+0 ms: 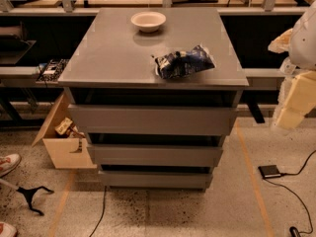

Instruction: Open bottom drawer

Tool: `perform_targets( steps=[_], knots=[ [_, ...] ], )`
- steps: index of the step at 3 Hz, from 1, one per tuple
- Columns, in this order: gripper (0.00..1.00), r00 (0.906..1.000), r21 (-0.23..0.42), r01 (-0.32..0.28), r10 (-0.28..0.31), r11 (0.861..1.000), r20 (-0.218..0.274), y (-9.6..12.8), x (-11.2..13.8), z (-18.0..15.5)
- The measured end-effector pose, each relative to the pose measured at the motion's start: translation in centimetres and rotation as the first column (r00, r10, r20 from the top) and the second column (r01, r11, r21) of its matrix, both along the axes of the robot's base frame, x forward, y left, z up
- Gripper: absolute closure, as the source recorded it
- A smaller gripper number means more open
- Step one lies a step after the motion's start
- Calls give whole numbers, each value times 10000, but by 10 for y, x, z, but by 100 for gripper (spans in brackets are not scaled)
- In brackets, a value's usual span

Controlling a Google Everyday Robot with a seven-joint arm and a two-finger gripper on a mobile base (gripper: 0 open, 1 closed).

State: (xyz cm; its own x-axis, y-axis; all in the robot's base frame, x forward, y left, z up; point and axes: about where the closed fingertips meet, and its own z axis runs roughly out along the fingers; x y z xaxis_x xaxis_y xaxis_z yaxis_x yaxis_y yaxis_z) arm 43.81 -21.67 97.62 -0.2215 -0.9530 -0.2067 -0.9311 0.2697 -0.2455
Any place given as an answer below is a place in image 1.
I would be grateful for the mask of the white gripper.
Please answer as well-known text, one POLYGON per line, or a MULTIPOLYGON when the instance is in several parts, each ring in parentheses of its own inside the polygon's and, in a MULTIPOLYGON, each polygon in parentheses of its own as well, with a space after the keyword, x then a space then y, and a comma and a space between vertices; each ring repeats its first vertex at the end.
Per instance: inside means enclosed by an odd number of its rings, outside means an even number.
POLYGON ((295 68, 287 57, 279 69, 285 79, 280 86, 273 122, 275 127, 286 130, 298 127, 316 103, 316 70, 295 68))

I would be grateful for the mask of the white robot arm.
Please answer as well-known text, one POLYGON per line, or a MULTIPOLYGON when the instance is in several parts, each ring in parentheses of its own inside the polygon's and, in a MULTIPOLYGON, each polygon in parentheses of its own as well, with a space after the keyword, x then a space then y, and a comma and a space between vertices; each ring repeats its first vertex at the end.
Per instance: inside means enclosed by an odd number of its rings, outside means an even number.
POLYGON ((293 28, 270 43, 268 50, 288 52, 279 68, 285 79, 273 115, 273 130, 288 133, 316 107, 316 1, 293 28))

